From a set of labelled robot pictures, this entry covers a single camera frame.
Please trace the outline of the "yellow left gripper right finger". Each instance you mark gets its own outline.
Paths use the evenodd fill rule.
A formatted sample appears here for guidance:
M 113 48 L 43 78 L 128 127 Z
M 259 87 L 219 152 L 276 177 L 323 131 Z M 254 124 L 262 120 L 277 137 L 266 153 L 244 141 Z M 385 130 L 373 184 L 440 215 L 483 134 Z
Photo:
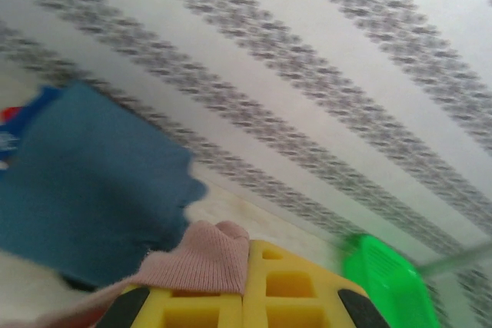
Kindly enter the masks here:
M 263 240 L 250 242 L 244 326 L 353 327 L 339 290 L 361 287 Z

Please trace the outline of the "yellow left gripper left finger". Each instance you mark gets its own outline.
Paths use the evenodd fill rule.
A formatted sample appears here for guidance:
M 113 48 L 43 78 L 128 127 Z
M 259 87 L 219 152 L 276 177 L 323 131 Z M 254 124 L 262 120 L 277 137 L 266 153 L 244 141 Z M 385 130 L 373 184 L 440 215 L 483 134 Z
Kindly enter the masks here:
M 133 327 L 241 327 L 242 297 L 149 287 Z

